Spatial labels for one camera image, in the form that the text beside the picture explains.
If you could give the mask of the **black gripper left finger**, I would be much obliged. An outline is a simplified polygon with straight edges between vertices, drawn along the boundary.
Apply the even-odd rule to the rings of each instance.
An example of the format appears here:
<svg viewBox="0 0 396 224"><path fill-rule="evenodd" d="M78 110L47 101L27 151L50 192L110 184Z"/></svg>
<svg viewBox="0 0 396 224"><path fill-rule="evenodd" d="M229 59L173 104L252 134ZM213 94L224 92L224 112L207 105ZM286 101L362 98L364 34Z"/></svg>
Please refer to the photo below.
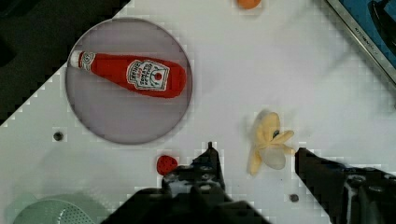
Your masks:
<svg viewBox="0 0 396 224"><path fill-rule="evenodd" d="M219 153L212 142L189 165L179 165L162 180L161 194L173 199L178 195L200 195L225 200L225 182L219 161Z"/></svg>

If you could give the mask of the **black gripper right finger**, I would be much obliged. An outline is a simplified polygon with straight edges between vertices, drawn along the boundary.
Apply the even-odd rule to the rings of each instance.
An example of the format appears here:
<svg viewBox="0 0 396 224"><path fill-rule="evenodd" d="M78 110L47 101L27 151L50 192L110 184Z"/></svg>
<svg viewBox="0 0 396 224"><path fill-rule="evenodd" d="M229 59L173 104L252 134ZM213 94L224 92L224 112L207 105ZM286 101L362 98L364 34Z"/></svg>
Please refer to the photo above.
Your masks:
<svg viewBox="0 0 396 224"><path fill-rule="evenodd" d="M394 175L326 160L306 148L295 154L295 172L332 224L396 224Z"/></svg>

